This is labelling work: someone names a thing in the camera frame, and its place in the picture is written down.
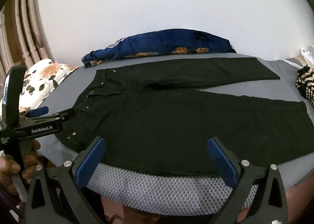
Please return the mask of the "left hand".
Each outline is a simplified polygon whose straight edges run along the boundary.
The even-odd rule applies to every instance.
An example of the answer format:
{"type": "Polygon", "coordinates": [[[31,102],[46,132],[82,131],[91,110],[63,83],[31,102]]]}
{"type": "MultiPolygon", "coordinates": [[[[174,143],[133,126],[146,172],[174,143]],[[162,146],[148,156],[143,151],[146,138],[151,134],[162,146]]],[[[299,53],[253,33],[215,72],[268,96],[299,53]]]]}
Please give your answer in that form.
{"type": "MultiPolygon", "coordinates": [[[[22,178],[29,184],[31,183],[32,176],[36,166],[38,165],[37,150],[40,149],[40,143],[34,139],[32,142],[32,151],[24,158],[23,164],[25,170],[21,172],[22,178]]],[[[12,181],[12,175],[18,174],[21,171],[20,165],[5,156],[1,157],[1,184],[4,189],[11,195],[17,195],[15,185],[12,181]]]]}

